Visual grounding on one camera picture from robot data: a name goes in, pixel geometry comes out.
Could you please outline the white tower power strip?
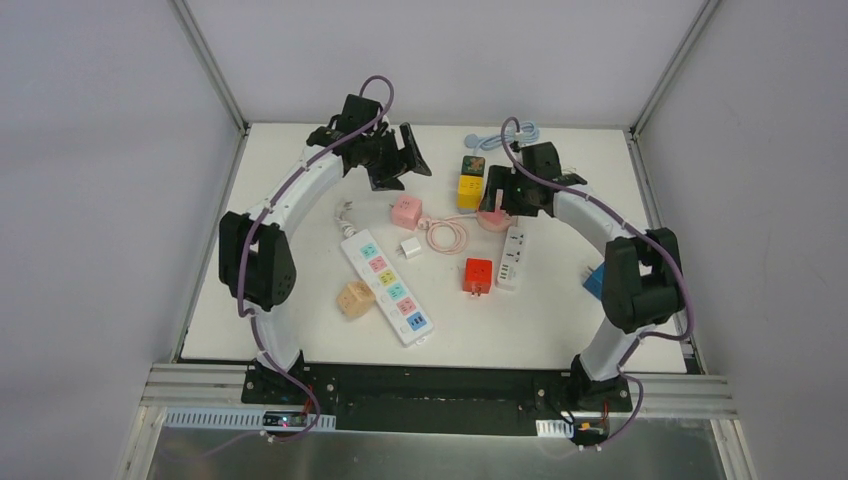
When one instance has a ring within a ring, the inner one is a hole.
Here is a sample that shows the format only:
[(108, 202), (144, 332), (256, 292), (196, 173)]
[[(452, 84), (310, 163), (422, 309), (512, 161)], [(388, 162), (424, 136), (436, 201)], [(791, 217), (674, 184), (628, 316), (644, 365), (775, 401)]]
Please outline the white tower power strip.
[(526, 232), (521, 226), (510, 226), (506, 231), (503, 252), (495, 272), (495, 285), (506, 291), (516, 291), (523, 280)]

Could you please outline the orange-red cube socket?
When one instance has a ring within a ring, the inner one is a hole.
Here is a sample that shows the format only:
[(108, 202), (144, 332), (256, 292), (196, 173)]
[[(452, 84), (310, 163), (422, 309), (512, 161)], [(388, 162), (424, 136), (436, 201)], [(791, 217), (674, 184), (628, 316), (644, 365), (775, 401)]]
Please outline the orange-red cube socket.
[(490, 259), (466, 259), (462, 290), (473, 296), (490, 293), (493, 284), (493, 262)]

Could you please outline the white usb charger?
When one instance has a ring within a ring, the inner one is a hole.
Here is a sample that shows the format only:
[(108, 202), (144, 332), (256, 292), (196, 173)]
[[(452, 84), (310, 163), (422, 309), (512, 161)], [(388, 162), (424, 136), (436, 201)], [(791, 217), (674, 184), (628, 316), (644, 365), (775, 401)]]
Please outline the white usb charger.
[(419, 256), (422, 252), (423, 247), (416, 237), (402, 240), (397, 247), (397, 254), (407, 260)]

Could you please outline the blue cube socket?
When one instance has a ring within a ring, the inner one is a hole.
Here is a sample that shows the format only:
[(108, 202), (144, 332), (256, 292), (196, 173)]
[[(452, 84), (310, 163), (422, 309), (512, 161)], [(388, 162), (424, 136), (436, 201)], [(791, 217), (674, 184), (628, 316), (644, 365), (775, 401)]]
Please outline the blue cube socket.
[(597, 300), (601, 300), (602, 297), (604, 271), (604, 263), (595, 268), (589, 268), (582, 281), (582, 287)]

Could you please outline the beige cube socket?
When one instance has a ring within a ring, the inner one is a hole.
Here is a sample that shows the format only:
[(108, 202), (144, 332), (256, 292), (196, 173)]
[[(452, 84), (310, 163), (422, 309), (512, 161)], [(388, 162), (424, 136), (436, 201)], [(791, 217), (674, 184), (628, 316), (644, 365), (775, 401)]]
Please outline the beige cube socket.
[(340, 311), (348, 319), (357, 319), (365, 315), (376, 303), (376, 297), (362, 280), (349, 282), (336, 297)]

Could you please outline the white multicolour power strip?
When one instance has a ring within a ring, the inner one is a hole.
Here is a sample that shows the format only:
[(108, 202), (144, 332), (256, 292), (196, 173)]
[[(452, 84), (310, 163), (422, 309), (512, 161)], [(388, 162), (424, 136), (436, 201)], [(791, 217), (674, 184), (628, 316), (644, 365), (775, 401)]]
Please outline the white multicolour power strip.
[(435, 330), (434, 323), (368, 230), (340, 243), (350, 264), (374, 293), (376, 304), (404, 347), (419, 345)]

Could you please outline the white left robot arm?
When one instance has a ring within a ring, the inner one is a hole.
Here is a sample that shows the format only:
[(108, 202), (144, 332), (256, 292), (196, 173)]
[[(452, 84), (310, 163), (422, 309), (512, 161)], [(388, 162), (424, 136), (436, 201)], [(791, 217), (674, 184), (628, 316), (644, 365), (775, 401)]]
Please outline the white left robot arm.
[(297, 280), (290, 240), (316, 202), (351, 170), (361, 167), (374, 191), (401, 191), (400, 178), (431, 170), (412, 127), (386, 120), (386, 106), (347, 96), (341, 113), (313, 130), (300, 157), (275, 189), (244, 213), (228, 211), (218, 226), (218, 277), (249, 318), (257, 359), (273, 369), (266, 389), (281, 404), (297, 402), (305, 378), (292, 369), (302, 349), (284, 304)]

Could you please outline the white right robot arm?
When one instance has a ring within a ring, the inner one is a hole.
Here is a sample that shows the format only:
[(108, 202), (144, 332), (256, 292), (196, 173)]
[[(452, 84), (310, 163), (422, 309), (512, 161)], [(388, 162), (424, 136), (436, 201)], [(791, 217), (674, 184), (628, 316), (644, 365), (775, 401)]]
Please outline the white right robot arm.
[(570, 226), (603, 256), (604, 319), (590, 344), (575, 357), (569, 400), (583, 410), (607, 397), (641, 339), (653, 336), (685, 307), (676, 235), (640, 230), (601, 200), (585, 179), (562, 171), (550, 142), (504, 146), (511, 166), (493, 165), (480, 207), (512, 217), (544, 212)]

